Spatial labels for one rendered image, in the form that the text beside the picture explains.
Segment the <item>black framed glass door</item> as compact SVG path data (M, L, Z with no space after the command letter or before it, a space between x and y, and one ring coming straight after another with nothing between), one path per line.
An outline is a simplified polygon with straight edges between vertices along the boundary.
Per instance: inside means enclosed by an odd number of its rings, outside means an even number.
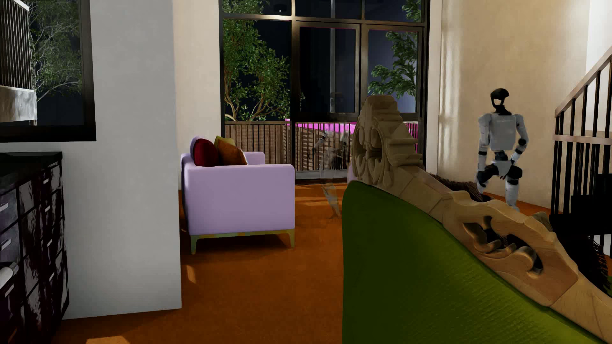
M426 155L431 0L217 0L225 121L356 122L368 96L397 101ZM340 179L343 147L299 181Z

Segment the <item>dark wooden stair railing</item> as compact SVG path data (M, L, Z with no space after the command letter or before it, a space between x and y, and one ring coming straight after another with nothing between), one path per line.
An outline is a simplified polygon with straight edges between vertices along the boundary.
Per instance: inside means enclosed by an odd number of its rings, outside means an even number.
M612 46L555 109L552 222L612 258Z

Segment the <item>light purple sofa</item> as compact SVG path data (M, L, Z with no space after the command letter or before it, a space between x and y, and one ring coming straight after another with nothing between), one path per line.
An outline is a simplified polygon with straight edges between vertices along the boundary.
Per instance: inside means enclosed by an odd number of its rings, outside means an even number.
M181 155L182 205L191 254L196 253L199 239L264 234L287 233L295 247L294 166L268 165L262 152L244 155L247 165L216 167L198 167L190 152Z

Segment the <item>white humanoid robot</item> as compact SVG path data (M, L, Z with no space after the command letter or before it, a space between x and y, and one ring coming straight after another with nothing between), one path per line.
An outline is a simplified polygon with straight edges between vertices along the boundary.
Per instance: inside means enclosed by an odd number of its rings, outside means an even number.
M483 192L493 176L505 180L506 203L518 211L516 202L523 170L517 166L517 161L526 150L529 138L523 116L505 108L504 100L508 96L504 88L493 90L490 97L494 112L478 119L480 136L475 182L478 191Z

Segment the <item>black chest of drawers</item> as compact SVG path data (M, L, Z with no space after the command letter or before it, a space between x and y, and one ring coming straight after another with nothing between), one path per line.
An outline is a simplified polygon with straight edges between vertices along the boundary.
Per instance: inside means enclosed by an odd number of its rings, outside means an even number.
M69 306L62 153L0 153L0 344L50 344Z

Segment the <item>orange brown cushion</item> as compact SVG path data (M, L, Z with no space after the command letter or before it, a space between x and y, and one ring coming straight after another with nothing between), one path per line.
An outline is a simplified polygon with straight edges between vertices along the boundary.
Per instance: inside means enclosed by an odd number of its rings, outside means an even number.
M243 151L237 146L219 142L217 152L220 165L230 166L248 164Z

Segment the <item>dark red cushion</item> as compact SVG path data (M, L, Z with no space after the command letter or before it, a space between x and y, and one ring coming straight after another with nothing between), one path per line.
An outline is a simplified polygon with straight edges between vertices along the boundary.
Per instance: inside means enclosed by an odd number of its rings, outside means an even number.
M190 145L190 155L198 167L216 167L220 165L218 150L205 138L194 137Z

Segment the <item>black framed window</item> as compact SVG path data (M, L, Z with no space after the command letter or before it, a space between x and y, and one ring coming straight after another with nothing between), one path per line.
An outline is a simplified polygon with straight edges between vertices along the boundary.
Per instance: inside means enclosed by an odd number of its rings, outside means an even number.
M0 0L0 143L96 141L90 0Z

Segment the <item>green sofa carved wood frame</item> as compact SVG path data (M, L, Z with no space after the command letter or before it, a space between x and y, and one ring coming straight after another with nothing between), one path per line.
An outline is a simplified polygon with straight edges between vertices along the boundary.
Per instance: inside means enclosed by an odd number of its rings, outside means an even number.
M612 344L612 297L546 220L423 170L392 96L367 97L354 134L343 344Z

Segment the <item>wooden slat balcony fence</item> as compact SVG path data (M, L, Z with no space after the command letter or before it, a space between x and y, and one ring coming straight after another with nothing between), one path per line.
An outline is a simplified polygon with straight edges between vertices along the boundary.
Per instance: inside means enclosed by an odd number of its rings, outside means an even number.
M290 163L297 172L315 171L328 150L343 147L338 169L346 169L356 122L225 121L225 137L243 151L263 152L266 163Z

